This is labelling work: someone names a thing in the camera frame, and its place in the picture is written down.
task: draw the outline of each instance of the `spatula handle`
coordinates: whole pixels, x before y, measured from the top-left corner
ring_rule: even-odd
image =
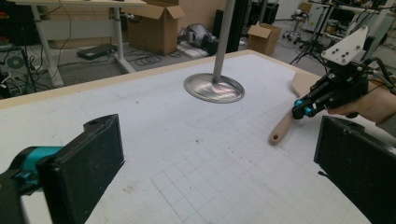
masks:
[[[283,139],[283,137],[285,137],[293,122],[294,117],[291,113],[291,110],[289,110],[285,117],[283,117],[283,119],[272,130],[269,138],[270,144],[273,146],[278,144]]]

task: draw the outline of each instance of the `chair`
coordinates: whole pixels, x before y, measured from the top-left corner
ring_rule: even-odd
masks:
[[[299,28],[300,21],[308,18],[308,14],[302,12],[300,9],[295,10],[294,14],[291,15],[291,20],[296,21],[293,30],[288,30],[282,34],[282,38],[287,38],[289,41],[293,41],[293,44],[297,44],[302,41],[302,33],[297,31]]]

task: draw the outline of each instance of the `wooden spatula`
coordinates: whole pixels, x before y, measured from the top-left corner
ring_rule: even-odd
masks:
[[[320,77],[311,75],[311,74],[304,74],[304,73],[296,73],[294,75],[292,81],[292,88],[294,93],[297,94],[298,98],[302,98],[306,94],[309,93],[309,88],[319,80]],[[269,138],[269,142],[271,145],[278,144],[283,137],[285,137],[286,133],[288,132],[291,124],[294,122],[293,115],[291,114],[291,109],[288,113],[283,117],[283,119],[275,126],[272,130]]]

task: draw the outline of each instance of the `stand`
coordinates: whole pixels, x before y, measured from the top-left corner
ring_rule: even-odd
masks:
[[[296,21],[294,24],[294,28],[292,30],[288,30],[285,33],[283,33],[282,38],[287,38],[289,41],[293,40],[293,37],[295,36],[295,39],[293,41],[293,44],[297,44],[299,42],[304,43],[302,41],[302,34],[298,31],[300,21],[303,19],[303,17],[298,16],[298,15],[292,15],[291,19],[289,21]]]
[[[297,55],[297,57],[295,59],[293,59],[293,61],[291,61],[290,64],[293,64],[294,62],[298,63],[306,55],[309,55],[309,56],[313,57],[314,59],[316,59],[321,64],[324,64],[324,60],[319,58],[314,53],[314,50],[319,49],[319,51],[322,52],[323,45],[318,42],[318,37],[320,36],[320,31],[322,30],[324,23],[326,21],[326,20],[323,20],[323,17],[327,18],[329,16],[329,14],[331,12],[331,7],[332,6],[329,6],[326,16],[324,15],[325,14],[324,11],[325,11],[326,7],[322,7],[322,12],[320,13],[318,23],[315,26],[314,33],[312,34],[311,39],[302,45],[302,47],[306,46],[305,49],[303,51],[301,51],[301,53],[299,53],[299,55]]]
[[[245,95],[245,90],[241,84],[221,75],[234,6],[235,0],[227,1],[213,75],[200,73],[187,77],[184,81],[186,91],[198,99],[211,103],[226,104],[239,101]]]

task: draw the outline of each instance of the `table surface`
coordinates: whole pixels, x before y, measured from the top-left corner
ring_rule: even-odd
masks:
[[[18,5],[68,6],[68,7],[138,7],[146,3],[141,0],[8,0]]]
[[[318,175],[322,114],[268,144],[302,71],[245,50],[227,54],[222,69],[244,86],[242,100],[213,104],[184,90],[187,77],[213,67],[211,57],[3,100],[0,170],[26,147],[64,146],[83,123],[119,114],[126,162],[87,223],[369,223]],[[31,223],[50,223],[42,193],[23,201]]]

